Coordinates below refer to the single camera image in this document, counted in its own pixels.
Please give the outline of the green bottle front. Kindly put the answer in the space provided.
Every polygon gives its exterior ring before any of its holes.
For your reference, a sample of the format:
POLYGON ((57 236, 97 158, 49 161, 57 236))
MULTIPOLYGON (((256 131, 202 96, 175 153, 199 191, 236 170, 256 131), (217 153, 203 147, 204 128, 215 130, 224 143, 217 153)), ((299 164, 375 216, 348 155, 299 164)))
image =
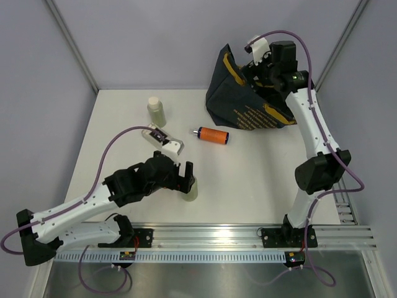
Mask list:
POLYGON ((196 200, 197 196, 198 196, 198 183, 196 179, 193 185, 191 186, 190 191, 187 194, 182 193, 181 198, 186 202, 192 202, 196 200))

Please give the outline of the green bottle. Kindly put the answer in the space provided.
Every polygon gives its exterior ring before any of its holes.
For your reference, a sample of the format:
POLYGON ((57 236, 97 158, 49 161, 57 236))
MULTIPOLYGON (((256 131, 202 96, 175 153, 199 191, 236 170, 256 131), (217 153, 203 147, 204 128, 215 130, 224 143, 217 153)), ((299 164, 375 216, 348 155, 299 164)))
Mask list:
POLYGON ((198 183, 196 179, 193 185, 191 186, 190 191, 187 194, 182 193, 181 198, 186 202, 192 202, 196 200, 197 196, 198 196, 198 183))
POLYGON ((158 127, 164 127, 166 125, 163 104, 158 97, 150 97, 148 99, 147 109, 153 124, 158 127))

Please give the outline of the navy canvas bag yellow handles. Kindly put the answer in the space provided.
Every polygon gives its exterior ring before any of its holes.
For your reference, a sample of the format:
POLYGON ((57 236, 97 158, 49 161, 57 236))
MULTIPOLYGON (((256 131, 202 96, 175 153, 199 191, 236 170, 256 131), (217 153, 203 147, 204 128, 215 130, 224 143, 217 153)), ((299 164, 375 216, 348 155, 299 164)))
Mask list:
POLYGON ((273 67, 270 80, 279 96, 259 96, 247 84, 243 66, 239 67, 229 45, 219 52, 205 107, 217 126, 241 130, 281 129, 296 120, 286 104, 290 93, 313 86, 306 70, 298 70, 297 47, 293 41, 270 44, 273 67))

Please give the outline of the orange spray bottle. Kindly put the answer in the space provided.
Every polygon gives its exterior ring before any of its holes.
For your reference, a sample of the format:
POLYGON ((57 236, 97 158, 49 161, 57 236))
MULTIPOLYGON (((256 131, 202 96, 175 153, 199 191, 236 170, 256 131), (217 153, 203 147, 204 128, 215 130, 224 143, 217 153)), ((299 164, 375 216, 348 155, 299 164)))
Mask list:
POLYGON ((192 135, 195 135, 199 140, 206 142, 217 143, 226 145, 229 141, 229 133, 221 130, 210 129, 207 127, 199 127, 198 129, 192 129, 192 135))

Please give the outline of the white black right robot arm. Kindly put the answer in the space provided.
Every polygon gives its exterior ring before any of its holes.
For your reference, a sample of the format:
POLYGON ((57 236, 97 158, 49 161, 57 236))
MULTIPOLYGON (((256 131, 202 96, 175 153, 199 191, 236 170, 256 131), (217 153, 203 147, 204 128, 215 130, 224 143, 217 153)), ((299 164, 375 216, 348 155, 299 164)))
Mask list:
POLYGON ((316 235, 311 218, 320 195, 339 182, 351 161, 349 150, 341 150, 319 109, 310 74, 298 70, 293 41, 268 43, 254 38, 245 48, 253 61, 248 73, 259 86, 270 83, 292 112, 306 150, 307 160, 295 169, 298 185, 293 207, 279 228, 262 228, 265 248, 314 248, 316 235))

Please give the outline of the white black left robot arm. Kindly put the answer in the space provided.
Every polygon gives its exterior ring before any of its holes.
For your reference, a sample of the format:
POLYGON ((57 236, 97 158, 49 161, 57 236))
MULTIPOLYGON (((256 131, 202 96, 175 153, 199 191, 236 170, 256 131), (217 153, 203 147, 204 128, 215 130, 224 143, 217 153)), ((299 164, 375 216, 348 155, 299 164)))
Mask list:
POLYGON ((155 151, 144 163, 117 170, 85 196, 43 212, 24 209, 17 213, 22 254, 26 266, 36 266, 71 248, 98 244, 101 248, 127 247, 134 230, 125 215, 110 222, 89 223, 88 219, 127 204, 140 202, 160 189, 190 194, 196 182, 194 164, 180 164, 155 151))

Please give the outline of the clear square bottle black label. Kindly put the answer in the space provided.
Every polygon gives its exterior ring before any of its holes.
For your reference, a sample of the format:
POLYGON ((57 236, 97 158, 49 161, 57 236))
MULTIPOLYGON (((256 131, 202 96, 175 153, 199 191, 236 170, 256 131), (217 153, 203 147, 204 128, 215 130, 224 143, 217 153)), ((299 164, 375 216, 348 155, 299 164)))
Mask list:
POLYGON ((165 144, 166 140, 176 139, 153 123, 150 123, 147 129, 142 130, 141 135, 159 151, 161 151, 161 147, 165 144))

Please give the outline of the aluminium mounting rail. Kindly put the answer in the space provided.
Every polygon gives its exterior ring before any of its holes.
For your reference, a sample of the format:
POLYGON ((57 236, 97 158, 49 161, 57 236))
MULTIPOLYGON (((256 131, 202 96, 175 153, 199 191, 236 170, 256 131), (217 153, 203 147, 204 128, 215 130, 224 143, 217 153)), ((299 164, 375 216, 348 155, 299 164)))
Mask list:
MULTIPOLYGON (((298 250, 300 248, 264 248, 260 228, 277 228, 277 225, 135 225, 134 228, 151 228, 152 250, 239 250, 273 249, 298 250)), ((359 225, 315 225, 318 250, 375 250, 377 247, 369 227, 359 225)), ((113 243, 121 235, 104 223, 84 223, 70 228, 56 237, 51 247, 57 253, 80 249, 87 245, 113 243)))

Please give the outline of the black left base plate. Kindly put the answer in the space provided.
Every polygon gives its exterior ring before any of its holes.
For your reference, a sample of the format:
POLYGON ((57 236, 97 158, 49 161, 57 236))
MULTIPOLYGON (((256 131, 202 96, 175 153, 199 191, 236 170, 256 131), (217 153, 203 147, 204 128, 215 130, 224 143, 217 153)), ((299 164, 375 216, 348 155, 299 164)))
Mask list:
POLYGON ((99 243, 99 248, 151 248, 153 242, 151 228, 133 228, 131 232, 121 234, 113 243, 99 243))

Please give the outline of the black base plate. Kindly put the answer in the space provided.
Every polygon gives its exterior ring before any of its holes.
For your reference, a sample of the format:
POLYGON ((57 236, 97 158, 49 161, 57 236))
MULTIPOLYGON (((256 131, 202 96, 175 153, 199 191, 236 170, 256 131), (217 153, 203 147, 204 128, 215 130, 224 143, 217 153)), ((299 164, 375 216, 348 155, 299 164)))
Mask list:
POLYGON ((260 228, 262 245, 264 248, 304 248, 307 242, 308 248, 318 246, 315 230, 309 226, 306 241, 304 240, 304 228, 260 228))
POLYGON ((99 248, 151 248, 153 242, 151 228, 133 228, 131 232, 121 234, 113 243, 99 243, 99 248))

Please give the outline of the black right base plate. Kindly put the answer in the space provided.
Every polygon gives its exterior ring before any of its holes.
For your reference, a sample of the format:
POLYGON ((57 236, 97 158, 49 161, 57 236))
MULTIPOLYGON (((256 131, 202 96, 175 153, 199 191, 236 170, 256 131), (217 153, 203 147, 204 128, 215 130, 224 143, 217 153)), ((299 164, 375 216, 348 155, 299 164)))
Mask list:
POLYGON ((262 245, 264 248, 304 248, 307 242, 308 248, 318 246, 315 230, 309 226, 306 241, 304 240, 304 228, 260 228, 262 245))

